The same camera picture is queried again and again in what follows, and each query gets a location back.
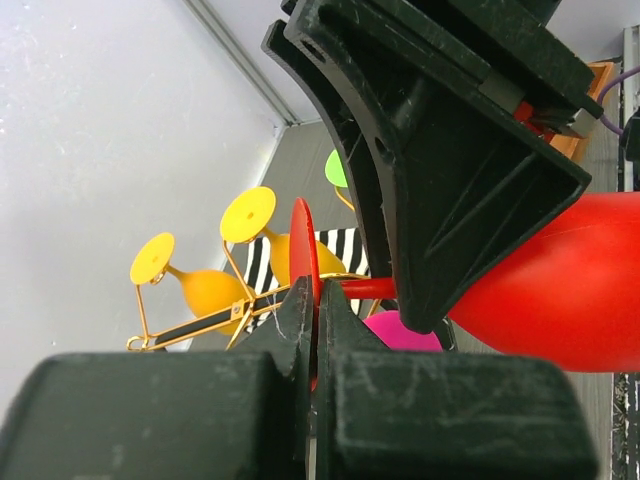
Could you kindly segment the yellow wine glass cluster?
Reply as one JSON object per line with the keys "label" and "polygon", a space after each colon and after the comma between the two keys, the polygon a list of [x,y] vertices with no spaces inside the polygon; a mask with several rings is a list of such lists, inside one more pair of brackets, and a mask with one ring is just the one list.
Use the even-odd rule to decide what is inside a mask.
{"label": "yellow wine glass cluster", "polygon": [[170,262],[175,249],[175,238],[163,232],[149,240],[137,253],[130,267],[130,280],[136,289],[141,324],[145,337],[150,336],[141,286],[155,285],[167,274],[178,280],[188,309],[196,318],[214,314],[232,307],[241,300],[249,300],[255,291],[231,274],[212,269],[184,272]]}

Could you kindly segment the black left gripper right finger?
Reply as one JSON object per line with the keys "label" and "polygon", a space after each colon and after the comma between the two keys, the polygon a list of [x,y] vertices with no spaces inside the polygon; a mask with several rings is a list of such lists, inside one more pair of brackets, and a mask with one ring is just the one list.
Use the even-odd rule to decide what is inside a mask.
{"label": "black left gripper right finger", "polygon": [[593,479],[574,390],[534,358],[393,351],[325,284],[317,346],[320,479]]}

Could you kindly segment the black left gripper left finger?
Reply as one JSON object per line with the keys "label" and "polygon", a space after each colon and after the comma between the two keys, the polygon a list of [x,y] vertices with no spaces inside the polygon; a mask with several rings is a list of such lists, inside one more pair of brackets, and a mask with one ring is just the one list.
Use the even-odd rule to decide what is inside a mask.
{"label": "black left gripper left finger", "polygon": [[2,425],[2,477],[304,478],[313,306],[301,278],[228,351],[42,361]]}

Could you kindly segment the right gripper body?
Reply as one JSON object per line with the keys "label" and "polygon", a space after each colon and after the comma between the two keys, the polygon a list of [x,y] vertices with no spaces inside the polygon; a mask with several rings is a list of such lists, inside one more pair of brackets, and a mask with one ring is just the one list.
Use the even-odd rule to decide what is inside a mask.
{"label": "right gripper body", "polygon": [[[545,137],[597,120],[591,70],[542,19],[553,1],[355,1],[353,25],[384,134],[398,140]],[[380,74],[379,68],[385,69]]]}

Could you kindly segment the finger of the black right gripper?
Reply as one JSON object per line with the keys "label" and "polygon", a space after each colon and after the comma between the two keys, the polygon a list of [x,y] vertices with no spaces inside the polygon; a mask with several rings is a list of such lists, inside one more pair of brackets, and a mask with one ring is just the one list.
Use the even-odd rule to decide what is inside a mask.
{"label": "finger of the black right gripper", "polygon": [[355,1],[286,1],[284,36],[319,68],[351,110],[377,171],[392,268],[402,233],[443,237],[492,204],[512,205],[532,231],[585,191],[590,177],[545,137],[455,140],[449,136],[398,140],[386,136],[354,28],[344,10]]}
{"label": "finger of the black right gripper", "polygon": [[318,111],[334,143],[355,207],[356,219],[375,277],[393,274],[377,171],[368,145],[351,110],[319,68],[284,36],[278,19],[267,30],[262,50],[302,89]]}

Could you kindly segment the gold wine glass rack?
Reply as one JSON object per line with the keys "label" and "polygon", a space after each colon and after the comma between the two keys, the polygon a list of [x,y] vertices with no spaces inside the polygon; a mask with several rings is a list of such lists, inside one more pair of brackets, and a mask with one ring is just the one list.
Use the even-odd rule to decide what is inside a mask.
{"label": "gold wine glass rack", "polygon": [[[291,220],[290,220],[290,228],[288,233],[286,234],[294,235],[296,233],[301,232],[303,228],[303,224],[305,222],[309,222],[313,228],[313,231],[315,232],[310,208],[304,199],[298,198],[294,202],[294,206],[291,214]],[[236,244],[232,244],[232,243],[227,244],[229,251],[231,246],[233,245],[236,245]],[[233,269],[228,274],[236,276]],[[313,295],[313,286],[312,286],[313,277],[311,275],[303,276],[303,277],[310,277],[311,291]],[[386,277],[386,278],[367,277],[366,279],[363,279],[363,280],[349,280],[349,281],[337,280],[337,279],[324,279],[322,281],[322,286],[324,281],[326,280],[336,280],[339,283],[341,283],[347,298],[350,300],[371,299],[374,301],[374,303],[380,304],[382,301],[391,300],[396,296],[395,285],[392,278],[390,277]],[[239,335],[235,335],[234,332],[236,330],[236,327],[239,326],[241,322],[241,318],[243,317],[243,314],[247,311],[247,308],[249,306],[249,300],[241,300],[237,303],[234,303],[232,307],[225,307],[222,310],[205,317],[196,318],[193,315],[194,316],[193,319],[189,321],[183,322],[175,327],[168,328],[156,333],[153,333],[150,331],[149,323],[148,323],[150,336],[149,337],[144,336],[143,327],[142,327],[142,332],[140,335],[133,336],[127,340],[126,348],[130,352],[160,351],[160,350],[166,349],[170,345],[174,345],[189,339],[193,339],[200,334],[210,333],[210,332],[219,332],[219,333],[228,335],[230,338],[229,343],[231,345],[235,345],[238,341],[239,336],[244,331],[240,332]]]}

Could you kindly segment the red plastic wine glass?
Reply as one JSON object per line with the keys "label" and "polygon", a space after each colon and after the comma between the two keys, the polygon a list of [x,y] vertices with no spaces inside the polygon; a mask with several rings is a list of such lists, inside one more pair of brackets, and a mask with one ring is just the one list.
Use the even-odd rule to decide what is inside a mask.
{"label": "red plastic wine glass", "polygon": [[449,314],[491,348],[572,372],[639,368],[639,196],[595,193],[526,231],[492,204],[441,238],[402,233],[392,278],[409,330]]}

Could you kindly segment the pink plastic wine glass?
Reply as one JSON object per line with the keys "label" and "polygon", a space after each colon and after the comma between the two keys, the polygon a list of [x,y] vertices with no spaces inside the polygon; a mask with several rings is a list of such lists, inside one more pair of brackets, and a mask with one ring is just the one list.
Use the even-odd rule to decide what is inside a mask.
{"label": "pink plastic wine glass", "polygon": [[397,310],[383,311],[367,317],[364,324],[390,349],[419,352],[442,352],[435,333],[420,334],[406,328]]}

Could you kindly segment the green plastic wine glass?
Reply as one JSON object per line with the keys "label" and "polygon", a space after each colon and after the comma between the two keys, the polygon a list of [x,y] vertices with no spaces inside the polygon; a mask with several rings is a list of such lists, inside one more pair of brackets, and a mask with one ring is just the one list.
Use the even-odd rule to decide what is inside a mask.
{"label": "green plastic wine glass", "polygon": [[343,169],[340,155],[336,149],[334,149],[328,156],[325,163],[325,177],[326,179],[337,188],[346,189],[348,182]]}

